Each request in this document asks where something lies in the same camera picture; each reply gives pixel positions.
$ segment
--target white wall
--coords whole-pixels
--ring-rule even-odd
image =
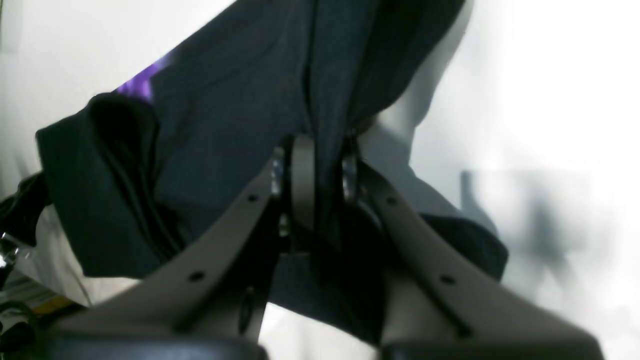
[[[0,195],[40,168],[37,129],[133,77],[230,0],[4,2]],[[640,354],[639,6],[476,0],[361,139],[417,209],[448,213],[437,190],[493,225],[512,253],[505,285],[596,334],[612,360]],[[424,116],[409,119],[416,105]],[[68,254],[63,235],[40,233],[48,254]],[[65,283],[70,262],[47,266],[61,274],[54,287],[81,299]],[[81,281],[105,297],[103,282]]]

